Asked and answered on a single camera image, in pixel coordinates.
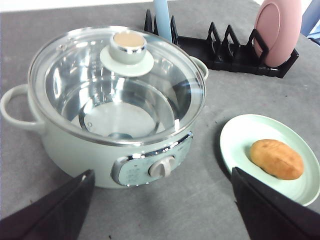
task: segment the gray table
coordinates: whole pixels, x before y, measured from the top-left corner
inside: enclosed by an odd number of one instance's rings
[[[52,38],[87,26],[143,29],[152,3],[1,14],[1,93],[26,83],[37,50]],[[246,43],[259,6],[252,0],[169,2],[180,35],[205,38],[211,21],[222,36],[232,24]],[[320,158],[320,48],[301,36],[300,57],[285,78],[209,71],[206,104],[184,163],[170,177],[128,189],[95,188],[79,239],[248,239],[219,150],[219,134],[237,115],[269,116],[294,129]],[[26,99],[9,112],[31,120]],[[1,121],[1,217],[70,179],[46,155],[39,136]],[[309,206],[320,212],[320,198]]]

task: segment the plate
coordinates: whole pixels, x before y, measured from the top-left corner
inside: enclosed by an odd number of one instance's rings
[[[279,140],[299,153],[304,164],[303,174],[295,180],[282,180],[251,162],[250,148],[261,139]],[[315,154],[297,133],[279,121],[255,114],[236,116],[222,129],[220,149],[230,173],[233,167],[239,167],[303,206],[311,204],[319,196],[320,166]]]

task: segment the dish rack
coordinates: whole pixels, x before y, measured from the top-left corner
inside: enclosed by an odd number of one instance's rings
[[[190,56],[200,59],[208,69],[212,70],[283,78],[299,57],[299,53],[294,49],[289,59],[282,65],[278,67],[265,65],[263,62],[269,53],[269,49],[256,29],[252,30],[246,45],[241,45],[230,24],[224,33],[222,41],[214,22],[210,24],[206,39],[178,35],[174,16],[171,17],[170,28],[172,43]],[[156,16],[152,21],[149,9],[146,11],[144,30],[159,35]],[[262,48],[260,57],[255,52],[253,39],[256,39]]]

